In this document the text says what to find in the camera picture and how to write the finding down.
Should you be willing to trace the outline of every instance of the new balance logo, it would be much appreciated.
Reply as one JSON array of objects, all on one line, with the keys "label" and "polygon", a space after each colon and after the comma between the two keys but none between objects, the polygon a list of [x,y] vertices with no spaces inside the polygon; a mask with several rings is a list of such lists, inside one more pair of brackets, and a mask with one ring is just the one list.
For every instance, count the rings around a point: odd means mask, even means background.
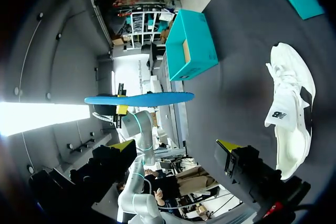
[{"label": "new balance logo", "polygon": [[282,113],[279,111],[274,112],[274,114],[272,115],[272,117],[274,118],[279,118],[279,119],[284,119],[284,117],[286,116],[286,113]]}]

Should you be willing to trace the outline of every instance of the gray table surface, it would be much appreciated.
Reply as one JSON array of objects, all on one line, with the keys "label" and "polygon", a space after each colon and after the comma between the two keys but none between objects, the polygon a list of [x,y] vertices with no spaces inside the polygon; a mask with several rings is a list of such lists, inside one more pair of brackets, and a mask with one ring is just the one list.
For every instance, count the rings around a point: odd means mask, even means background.
[{"label": "gray table surface", "polygon": [[252,145],[276,164],[274,127],[264,127],[274,84],[265,66],[277,42],[292,45],[316,84],[311,148],[295,175],[311,184],[303,203],[314,202],[334,173],[336,150],[336,36],[325,15],[302,20],[287,0],[211,0],[205,8],[219,64],[184,82],[188,152],[223,186],[255,209],[216,163],[216,139]]}]

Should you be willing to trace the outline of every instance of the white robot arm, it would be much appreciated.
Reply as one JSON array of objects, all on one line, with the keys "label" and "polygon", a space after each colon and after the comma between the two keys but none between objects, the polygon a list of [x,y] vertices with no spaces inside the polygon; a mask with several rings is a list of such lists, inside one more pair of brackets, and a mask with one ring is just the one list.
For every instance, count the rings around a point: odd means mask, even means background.
[{"label": "white robot arm", "polygon": [[141,193],[144,183],[143,165],[155,164],[152,126],[152,117],[148,111],[128,114],[122,118],[121,134],[125,138],[137,135],[135,142],[142,154],[130,167],[130,175],[125,189],[118,198],[118,205],[124,212],[138,214],[143,223],[162,224],[163,218],[154,196]]}]

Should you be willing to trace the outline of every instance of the bright light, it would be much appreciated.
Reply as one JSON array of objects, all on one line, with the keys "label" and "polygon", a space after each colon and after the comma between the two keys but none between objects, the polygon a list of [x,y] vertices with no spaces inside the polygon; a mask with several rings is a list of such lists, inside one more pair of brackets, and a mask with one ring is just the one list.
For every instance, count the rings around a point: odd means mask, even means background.
[{"label": "bright light", "polygon": [[5,136],[86,118],[90,118],[88,105],[0,103],[0,133]]},{"label": "bright light", "polygon": [[112,71],[111,73],[111,83],[112,83],[112,94],[116,94],[115,92],[115,88],[116,88],[116,85],[115,85],[115,74],[114,74],[114,71]]},{"label": "bright light", "polygon": [[123,221],[123,216],[124,216],[124,212],[121,210],[121,208],[118,208],[118,214],[117,214],[117,222],[122,223]]}]

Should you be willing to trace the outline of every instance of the white sneaker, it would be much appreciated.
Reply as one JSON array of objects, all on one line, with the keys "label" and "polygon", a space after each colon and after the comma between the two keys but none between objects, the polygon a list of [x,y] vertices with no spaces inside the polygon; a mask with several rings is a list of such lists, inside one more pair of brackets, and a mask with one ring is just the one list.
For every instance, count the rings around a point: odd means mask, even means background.
[{"label": "white sneaker", "polygon": [[265,127],[275,125],[276,169],[282,171],[281,179],[288,179],[309,153],[315,84],[303,59],[288,44],[273,46],[271,64],[266,66],[274,80],[274,101]]}]

